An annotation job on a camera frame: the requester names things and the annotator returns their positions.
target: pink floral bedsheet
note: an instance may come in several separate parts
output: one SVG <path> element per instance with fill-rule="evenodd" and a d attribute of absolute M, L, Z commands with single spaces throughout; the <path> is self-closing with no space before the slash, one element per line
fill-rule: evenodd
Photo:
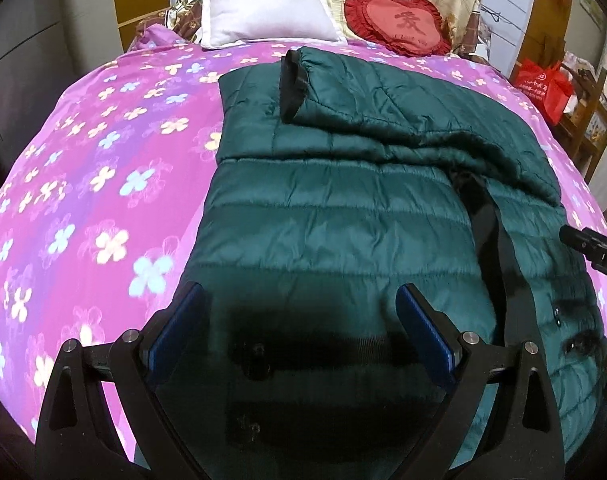
<path fill-rule="evenodd" d="M 0 398 L 30 438 L 63 341 L 115 340 L 170 302 L 215 171 L 218 77 L 276 62 L 297 46 L 204 52 L 169 44 L 124 54 L 72 85 L 17 160 L 0 192 Z M 408 59 L 374 44 L 324 48 L 503 103 L 546 150 L 570 224 L 607 234 L 597 203 L 539 113 L 491 68 L 456 57 Z M 589 272 L 607 324 L 607 278 Z M 132 457 L 133 435 L 116 391 L 107 390 Z"/>

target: green puffer jacket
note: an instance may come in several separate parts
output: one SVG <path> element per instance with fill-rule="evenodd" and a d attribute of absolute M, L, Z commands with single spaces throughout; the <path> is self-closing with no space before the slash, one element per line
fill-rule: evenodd
<path fill-rule="evenodd" d="M 293 59 L 283 75 L 261 64 L 219 79 L 218 168 L 183 275 L 212 310 L 158 391 L 196 459 L 213 479 L 393 473 L 443 396 L 397 319 L 397 288 L 415 283 L 487 342 L 495 330 L 453 166 L 485 176 L 501 209 L 569 458 L 595 418 L 603 352 L 563 343 L 603 327 L 583 258 L 559 241 L 566 213 L 532 131 L 436 78 L 314 48 Z M 494 392 L 456 464 L 474 453 Z"/>

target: wooden chair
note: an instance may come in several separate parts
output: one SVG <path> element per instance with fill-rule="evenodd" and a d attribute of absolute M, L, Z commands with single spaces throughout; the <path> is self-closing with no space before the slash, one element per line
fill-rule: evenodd
<path fill-rule="evenodd" d="M 562 66 L 572 74 L 574 81 L 584 90 L 587 104 L 576 124 L 564 114 L 559 124 L 553 128 L 553 134 L 577 169 L 582 173 L 585 170 L 584 179 L 588 184 L 607 146 L 607 110 L 601 102 L 607 70 L 602 68 L 599 72 L 599 79 L 594 81 L 591 75 L 579 74 L 565 65 Z M 599 136 L 596 143 L 586 137 L 586 131 L 594 113 L 599 114 L 606 125 L 605 132 Z"/>

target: red heart-shaped pillow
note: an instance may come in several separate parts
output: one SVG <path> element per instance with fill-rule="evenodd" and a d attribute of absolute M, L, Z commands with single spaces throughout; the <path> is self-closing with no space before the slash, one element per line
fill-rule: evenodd
<path fill-rule="evenodd" d="M 347 26 L 360 38 L 381 43 L 403 56 L 441 56 L 450 42 L 441 32 L 441 14 L 428 0 L 346 0 Z"/>

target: white pillow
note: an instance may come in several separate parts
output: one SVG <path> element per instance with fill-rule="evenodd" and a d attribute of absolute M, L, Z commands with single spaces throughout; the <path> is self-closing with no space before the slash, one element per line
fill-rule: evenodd
<path fill-rule="evenodd" d="M 203 48 L 250 41 L 346 44 L 326 0 L 203 0 Z"/>

